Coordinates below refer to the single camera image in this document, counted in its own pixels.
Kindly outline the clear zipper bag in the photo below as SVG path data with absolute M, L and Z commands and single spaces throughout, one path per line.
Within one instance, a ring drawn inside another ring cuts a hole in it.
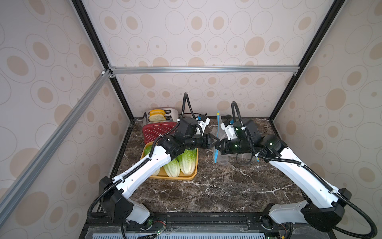
M 220 124 L 226 120 L 226 119 L 232 119 L 231 117 L 227 117 L 223 119 L 221 117 L 220 112 L 217 112 L 216 114 L 217 119 L 217 126 L 212 129 L 212 134 L 219 138 L 219 141 L 222 139 L 227 138 L 225 132 L 221 129 Z M 241 129 L 241 123 L 239 120 L 233 120 L 233 126 L 235 128 L 235 132 L 237 134 L 238 139 L 244 139 L 247 140 L 247 137 L 245 135 L 244 130 Z M 220 165 L 227 165 L 229 162 L 229 159 L 233 157 L 236 161 L 236 163 L 240 165 L 248 165 L 252 163 L 254 160 L 258 161 L 259 159 L 254 156 L 254 153 L 241 153 L 241 154 L 227 154 L 227 155 L 221 155 L 215 147 L 213 148 L 213 162 L 220 164 Z

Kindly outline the chinese cabbage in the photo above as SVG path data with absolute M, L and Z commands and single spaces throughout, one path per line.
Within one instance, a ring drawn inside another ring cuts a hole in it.
M 184 153 L 177 157 L 181 172 L 190 176 L 194 173 L 196 168 L 196 159 L 197 159 L 197 150 L 188 150 L 185 149 Z
M 168 177 L 179 177 L 181 169 L 177 159 L 172 160 L 163 166 L 163 169 Z
M 145 149 L 144 149 L 144 156 L 148 155 L 148 154 L 151 152 L 151 149 L 152 149 L 152 145 L 148 145 L 148 146 L 146 146 Z M 157 169 L 157 170 L 152 174 L 152 176 L 158 176 L 159 172 L 160 172 L 160 168 Z

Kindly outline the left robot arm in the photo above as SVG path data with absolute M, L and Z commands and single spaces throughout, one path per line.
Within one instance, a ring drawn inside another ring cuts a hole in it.
M 210 149 L 218 138 L 205 133 L 210 119 L 205 115 L 184 117 L 181 112 L 177 124 L 159 135 L 148 155 L 114 178 L 104 177 L 99 182 L 99 195 L 89 206 L 87 217 L 91 220 L 110 218 L 113 223 L 133 221 L 145 227 L 152 222 L 151 212 L 142 204 L 130 199 L 135 190 L 155 171 L 175 160 L 186 149 Z

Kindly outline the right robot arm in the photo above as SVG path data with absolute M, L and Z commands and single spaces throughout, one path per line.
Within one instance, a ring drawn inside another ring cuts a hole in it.
M 231 103 L 232 120 L 221 124 L 227 138 L 215 147 L 222 155 L 244 153 L 271 164 L 297 185 L 306 199 L 294 204 L 269 204 L 262 212 L 262 226 L 270 230 L 276 224 L 308 224 L 321 232 L 336 230 L 358 239 L 372 239 L 378 229 L 374 221 L 358 206 L 353 204 L 351 192 L 339 189 L 300 160 L 287 144 L 274 134 L 261 136 L 251 119 L 243 119 L 236 102 Z M 370 232 L 358 234 L 339 228 L 337 225 L 349 206 L 370 226 Z

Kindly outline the red silver toaster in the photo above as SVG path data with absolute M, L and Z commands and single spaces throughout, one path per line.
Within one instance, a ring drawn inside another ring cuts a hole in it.
M 165 121 L 150 122 L 149 121 L 149 112 L 147 110 L 143 114 L 143 123 L 142 123 L 142 133 L 144 136 L 145 144 L 153 142 L 156 137 L 160 134 L 165 134 L 169 132 L 173 127 L 176 126 L 178 122 L 179 112 L 173 108 L 159 108 L 163 109 L 166 114 Z

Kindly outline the white bread slice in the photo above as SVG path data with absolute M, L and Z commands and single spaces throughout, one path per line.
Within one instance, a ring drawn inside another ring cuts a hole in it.
M 150 122 L 165 121 L 165 120 L 166 120 L 165 115 L 161 113 L 153 114 L 149 116 Z

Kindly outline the yellow tray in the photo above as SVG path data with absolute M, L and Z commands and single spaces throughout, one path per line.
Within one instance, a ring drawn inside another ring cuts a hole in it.
M 180 172 L 179 177 L 168 177 L 167 174 L 165 173 L 163 166 L 160 168 L 160 172 L 158 176 L 150 176 L 150 179 L 163 179 L 163 180 L 182 180 L 182 181 L 191 181 L 194 179 L 194 177 L 197 174 L 198 171 L 198 159 L 199 159 L 199 151 L 197 150 L 197 159 L 196 159 L 196 168 L 195 171 L 192 175 L 186 176 L 182 172 Z

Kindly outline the yellow bread slice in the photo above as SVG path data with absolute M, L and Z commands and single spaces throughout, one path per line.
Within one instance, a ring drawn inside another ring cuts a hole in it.
M 165 115 L 166 112 L 163 109 L 155 109 L 149 112 L 150 116 L 157 115 L 157 114 Z

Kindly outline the horizontal aluminium rail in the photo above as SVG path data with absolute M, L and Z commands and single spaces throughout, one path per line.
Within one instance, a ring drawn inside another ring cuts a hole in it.
M 264 66 L 175 66 L 175 67 L 111 67 L 114 74 L 191 74 L 191 73 L 256 73 L 297 72 L 298 65 Z

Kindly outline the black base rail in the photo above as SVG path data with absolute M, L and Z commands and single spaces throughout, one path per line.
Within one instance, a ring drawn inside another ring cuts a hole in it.
M 266 230 L 260 213 L 155 213 L 153 225 L 144 230 L 135 222 L 120 224 L 109 219 L 87 220 L 81 239 L 334 239 L 307 224 L 276 224 Z

